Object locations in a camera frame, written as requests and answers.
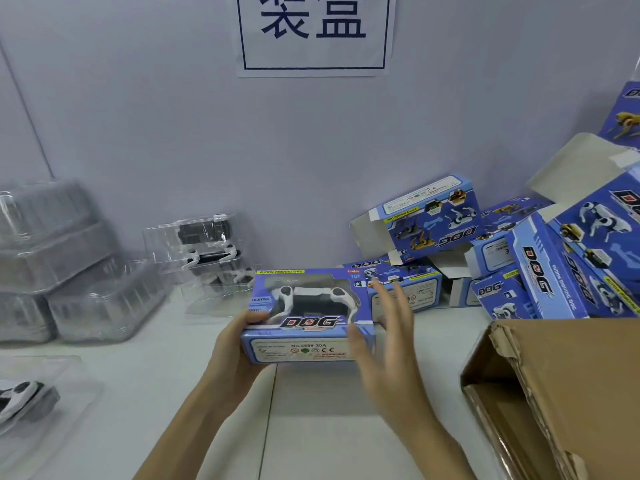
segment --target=right hand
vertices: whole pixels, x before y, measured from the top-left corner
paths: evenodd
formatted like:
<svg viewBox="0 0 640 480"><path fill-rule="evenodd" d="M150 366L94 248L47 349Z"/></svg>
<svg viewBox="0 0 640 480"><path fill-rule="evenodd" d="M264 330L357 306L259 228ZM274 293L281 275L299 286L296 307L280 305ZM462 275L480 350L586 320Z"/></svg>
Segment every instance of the right hand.
<svg viewBox="0 0 640 480"><path fill-rule="evenodd" d="M394 283L395 298L380 282L375 281L372 285L385 313L384 362L376 362L354 324L348 327L349 348L360 369L367 395L380 416L409 447L413 432L425 421L432 423L435 419L415 357L413 312L400 284Z"/></svg>

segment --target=brown cardboard box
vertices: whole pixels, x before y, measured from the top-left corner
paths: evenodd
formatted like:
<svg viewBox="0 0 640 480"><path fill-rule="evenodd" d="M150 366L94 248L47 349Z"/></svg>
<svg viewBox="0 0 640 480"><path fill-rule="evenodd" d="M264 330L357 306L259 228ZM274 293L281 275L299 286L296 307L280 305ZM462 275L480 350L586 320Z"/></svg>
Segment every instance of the brown cardboard box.
<svg viewBox="0 0 640 480"><path fill-rule="evenodd" d="M495 321L461 385L510 478L640 478L640 320Z"/></svg>

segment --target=cardboard box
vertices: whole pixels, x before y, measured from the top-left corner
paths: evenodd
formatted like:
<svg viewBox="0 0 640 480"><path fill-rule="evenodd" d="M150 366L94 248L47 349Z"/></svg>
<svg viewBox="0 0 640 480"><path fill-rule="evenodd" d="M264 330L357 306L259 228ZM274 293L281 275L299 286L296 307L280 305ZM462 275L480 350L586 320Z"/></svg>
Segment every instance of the cardboard box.
<svg viewBox="0 0 640 480"><path fill-rule="evenodd" d="M540 318L631 316L590 266L535 213L506 236Z"/></svg>
<svg viewBox="0 0 640 480"><path fill-rule="evenodd" d="M498 273L473 281L471 288L494 320L538 318L515 263L503 267Z"/></svg>
<svg viewBox="0 0 640 480"><path fill-rule="evenodd" d="M471 290L471 275L464 252L468 245L432 254L428 257L432 265L442 273L442 295L440 306L465 308L480 306L476 294Z"/></svg>
<svg viewBox="0 0 640 480"><path fill-rule="evenodd" d="M450 175L354 219L351 232L365 259L387 254L398 266L483 233L471 181Z"/></svg>
<svg viewBox="0 0 640 480"><path fill-rule="evenodd" d="M636 319L498 320L461 386L508 478L628 480L640 454L639 363Z"/></svg>
<svg viewBox="0 0 640 480"><path fill-rule="evenodd" d="M442 275L434 268L414 261L404 266L392 266L387 257L370 261L357 261L343 264L346 269L362 271L367 282L367 290L371 298L371 314L374 322L384 318L384 311L378 293L371 287L375 279L395 296L393 283L400 282L404 294L409 299L409 306L414 312L436 306L440 301L442 290Z"/></svg>
<svg viewBox="0 0 640 480"><path fill-rule="evenodd" d="M640 147L640 82L625 84L598 136L615 144Z"/></svg>
<svg viewBox="0 0 640 480"><path fill-rule="evenodd" d="M367 282L357 269L256 271L249 309L270 312L242 333L253 363L353 360L348 323L375 346Z"/></svg>
<svg viewBox="0 0 640 480"><path fill-rule="evenodd" d="M541 196L515 197L482 211L484 235L471 241L465 253L473 279L495 273L513 263L505 235L518 222L553 202Z"/></svg>
<svg viewBox="0 0 640 480"><path fill-rule="evenodd" d="M528 186L556 202L540 215L640 316L640 154L579 134Z"/></svg>

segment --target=left hand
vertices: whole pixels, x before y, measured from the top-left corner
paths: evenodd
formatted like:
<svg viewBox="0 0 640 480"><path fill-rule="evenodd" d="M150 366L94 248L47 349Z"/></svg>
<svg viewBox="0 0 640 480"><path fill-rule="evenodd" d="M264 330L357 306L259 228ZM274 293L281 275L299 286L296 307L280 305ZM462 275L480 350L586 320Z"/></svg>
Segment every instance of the left hand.
<svg viewBox="0 0 640 480"><path fill-rule="evenodd" d="M242 348L240 335L249 323L267 320L267 312L245 310L220 332L200 387L211 391L219 402L216 409L224 418L244 400L254 380L267 365L252 364Z"/></svg>

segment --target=white wall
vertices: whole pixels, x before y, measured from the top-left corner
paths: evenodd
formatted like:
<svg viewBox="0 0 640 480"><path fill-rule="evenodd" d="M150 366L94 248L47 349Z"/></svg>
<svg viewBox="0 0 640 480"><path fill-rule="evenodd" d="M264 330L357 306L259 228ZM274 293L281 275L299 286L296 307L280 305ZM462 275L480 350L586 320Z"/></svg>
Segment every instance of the white wall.
<svg viewBox="0 0 640 480"><path fill-rule="evenodd" d="M58 177L128 247L249 213L272 266L358 257L348 222L448 172L482 204L597 131L640 0L398 0L388 77L237 79L224 0L0 0L0 38Z"/></svg>
<svg viewBox="0 0 640 480"><path fill-rule="evenodd" d="M0 48L0 185L50 179L20 93Z"/></svg>

